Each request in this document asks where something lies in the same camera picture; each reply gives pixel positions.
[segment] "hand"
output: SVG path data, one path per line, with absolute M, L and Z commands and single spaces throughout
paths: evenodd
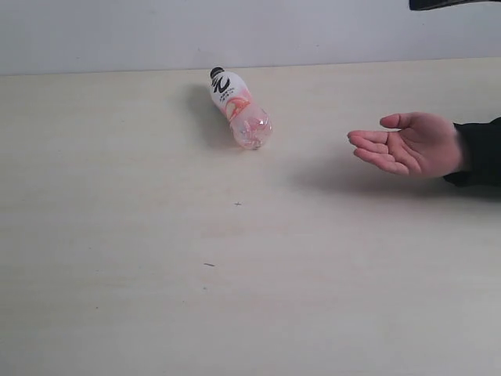
M 467 155 L 454 124 L 443 117 L 415 112 L 383 117 L 396 131 L 353 131 L 354 154 L 383 171 L 434 178 L 467 169 Z

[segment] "plastic bottle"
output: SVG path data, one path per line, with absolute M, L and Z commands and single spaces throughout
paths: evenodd
M 216 67 L 211 79 L 212 100 L 228 119 L 235 140 L 245 149 L 259 149 L 272 134 L 269 116 L 252 100 L 237 74 Z

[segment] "black bottle cap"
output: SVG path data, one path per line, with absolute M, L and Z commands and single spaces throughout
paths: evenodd
M 218 74 L 220 74 L 221 72 L 224 72 L 224 71 L 225 70 L 222 69 L 221 67 L 214 68 L 213 70 L 211 70 L 211 78 L 216 77 Z

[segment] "black object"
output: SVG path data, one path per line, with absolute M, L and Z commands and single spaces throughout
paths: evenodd
M 409 7 L 410 10 L 430 10 L 468 2 L 501 2 L 501 0 L 409 0 Z
M 456 186 L 501 186 L 501 117 L 487 124 L 455 124 L 470 157 L 470 172 L 444 177 Z
M 214 68 L 213 70 L 211 70 L 211 78 L 216 77 L 218 74 L 220 74 L 221 72 L 224 72 L 224 71 L 225 70 L 222 69 L 221 67 Z

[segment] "table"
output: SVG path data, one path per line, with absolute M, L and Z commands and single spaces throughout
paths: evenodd
M 501 60 L 0 78 L 3 376 L 501 371 L 501 195 L 386 175 L 346 133 L 501 113 Z

